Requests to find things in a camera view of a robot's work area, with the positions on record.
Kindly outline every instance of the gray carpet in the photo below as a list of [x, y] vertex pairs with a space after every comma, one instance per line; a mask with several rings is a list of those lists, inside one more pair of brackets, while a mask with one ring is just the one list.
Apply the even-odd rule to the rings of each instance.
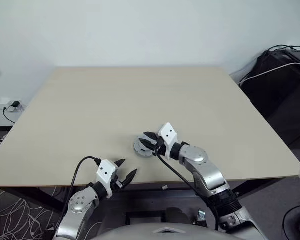
[[[297, 158], [300, 160], [300, 150], [293, 151]], [[231, 182], [230, 185], [235, 187], [239, 185], [240, 182]], [[44, 188], [45, 192], [52, 194], [54, 188]], [[62, 192], [57, 198], [62, 200], [64, 193]], [[10, 195], [8, 193], [4, 193], [0, 196], [0, 210], [8, 207], [9, 205], [15, 203], [18, 200], [17, 197]], [[259, 224], [261, 229], [267, 235], [270, 240], [278, 240], [285, 239], [282, 234], [282, 220], [284, 214], [292, 207], [300, 205], [300, 178], [291, 177], [283, 179], [268, 188], [265, 188], [254, 195], [248, 196], [242, 199], [241, 204], [247, 207], [251, 215], [254, 217], [256, 222]], [[34, 204], [30, 204], [31, 208], [37, 208]], [[110, 199], [103, 201], [99, 208], [95, 211], [93, 217], [90, 219], [85, 232], [88, 231], [90, 226], [94, 223], [104, 221], [105, 216], [111, 215], [113, 210], [125, 212], [132, 211], [153, 211], [153, 210], [165, 210], [166, 208], [176, 207], [180, 208], [184, 213], [186, 213], [190, 218], [193, 218], [198, 209], [202, 209], [206, 211], [208, 226], [210, 228], [214, 227], [214, 218], [211, 215], [210, 211], [206, 208], [205, 204], [193, 196], [179, 196], [179, 197], [167, 197], [167, 198], [147, 198], [147, 199], [130, 199], [130, 200], [116, 200]], [[38, 213], [42, 209], [31, 210], [32, 216], [37, 216]], [[20, 216], [22, 213], [22, 209], [11, 218], [11, 228], [17, 225], [20, 220]], [[51, 216], [51, 212], [46, 212], [42, 215], [38, 220], [41, 225], [41, 229], [44, 230], [49, 218]], [[3, 232], [5, 227], [7, 217], [0, 217], [0, 235]], [[24, 225], [25, 220], [21, 219], [20, 224]], [[55, 223], [58, 220], [58, 214], [54, 213], [52, 215], [51, 223]], [[300, 223], [300, 208], [293, 211], [286, 220], [286, 230], [291, 240], [300, 239], [300, 234], [297, 229], [298, 224]], [[101, 227], [101, 224], [96, 225], [87, 236], [87, 239], [91, 239], [95, 236]], [[23, 236], [25, 239], [33, 239], [30, 231], [25, 235], [25, 231], [28, 227], [25, 227], [22, 231], [16, 234], [16, 239], [22, 239]]]

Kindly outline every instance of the wooden table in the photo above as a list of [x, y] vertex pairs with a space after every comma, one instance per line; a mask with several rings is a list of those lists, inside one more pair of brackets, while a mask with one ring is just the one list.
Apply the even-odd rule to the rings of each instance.
[[[135, 184], [180, 182], [133, 148], [166, 122], [180, 141], [206, 150], [228, 181], [300, 175], [300, 162], [218, 67], [61, 67], [0, 146], [0, 187], [68, 186], [85, 156], [125, 158], [119, 175], [138, 169]], [[75, 184], [95, 178], [86, 161]]]

